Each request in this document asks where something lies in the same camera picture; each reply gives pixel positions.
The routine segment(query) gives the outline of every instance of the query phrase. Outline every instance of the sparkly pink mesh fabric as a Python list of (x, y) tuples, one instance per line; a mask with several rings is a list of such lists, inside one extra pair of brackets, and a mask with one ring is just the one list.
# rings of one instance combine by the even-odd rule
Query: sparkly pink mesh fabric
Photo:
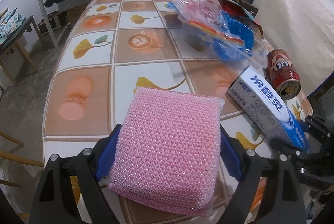
[(138, 87), (118, 137), (109, 188), (159, 210), (206, 215), (220, 159), (223, 104)]

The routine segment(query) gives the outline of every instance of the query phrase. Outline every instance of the concrete floor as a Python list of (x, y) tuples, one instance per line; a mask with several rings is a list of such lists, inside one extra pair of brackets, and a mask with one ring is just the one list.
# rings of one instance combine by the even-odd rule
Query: concrete floor
[[(16, 78), (19, 84), (9, 87), (3, 93), (0, 100), (0, 131), (22, 141), (24, 146), (18, 146), (0, 136), (0, 150), (42, 161), (41, 130), (44, 104), (53, 70), (66, 38), (67, 35), (58, 48), (50, 47), (47, 50), (38, 42), (30, 57), (42, 68), (40, 72), (34, 72), (28, 63), (24, 63)], [(17, 213), (30, 212), (41, 173), (41, 167), (0, 158), (0, 179), (21, 185), (21, 188), (0, 185)]]

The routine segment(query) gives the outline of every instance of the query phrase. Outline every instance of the cartoon eye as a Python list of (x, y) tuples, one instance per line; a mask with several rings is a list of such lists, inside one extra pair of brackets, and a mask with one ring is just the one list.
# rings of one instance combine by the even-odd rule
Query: cartoon eye
[(276, 64), (276, 68), (277, 68), (278, 70), (280, 70), (280, 69), (282, 68), (282, 64), (281, 64), (281, 63), (277, 63), (277, 64)]

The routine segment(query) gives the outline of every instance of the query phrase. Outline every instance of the blue and white box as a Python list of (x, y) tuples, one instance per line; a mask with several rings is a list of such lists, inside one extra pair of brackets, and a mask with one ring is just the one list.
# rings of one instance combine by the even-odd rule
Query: blue and white box
[(245, 110), (268, 140), (279, 138), (308, 151), (299, 123), (271, 85), (252, 66), (230, 85), (228, 94)]

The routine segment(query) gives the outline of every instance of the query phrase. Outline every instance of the red can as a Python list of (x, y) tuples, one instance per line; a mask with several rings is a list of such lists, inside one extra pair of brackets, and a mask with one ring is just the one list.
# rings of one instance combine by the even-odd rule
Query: red can
[(298, 95), (300, 78), (284, 50), (275, 49), (268, 53), (267, 70), (274, 89), (284, 101)]

